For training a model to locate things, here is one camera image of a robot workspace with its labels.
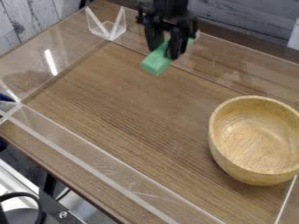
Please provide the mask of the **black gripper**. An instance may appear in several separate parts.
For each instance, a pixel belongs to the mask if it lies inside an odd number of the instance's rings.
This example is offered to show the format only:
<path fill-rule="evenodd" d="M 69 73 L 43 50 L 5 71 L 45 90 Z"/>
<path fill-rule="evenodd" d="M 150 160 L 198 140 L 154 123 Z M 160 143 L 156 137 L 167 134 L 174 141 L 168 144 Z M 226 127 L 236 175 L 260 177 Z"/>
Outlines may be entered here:
<path fill-rule="evenodd" d="M 186 52 L 188 36 L 195 38 L 198 16 L 188 10 L 190 0 L 139 0 L 136 22 L 144 26 L 148 49 L 152 52 L 164 42 L 171 30 L 164 56 L 176 60 Z"/>

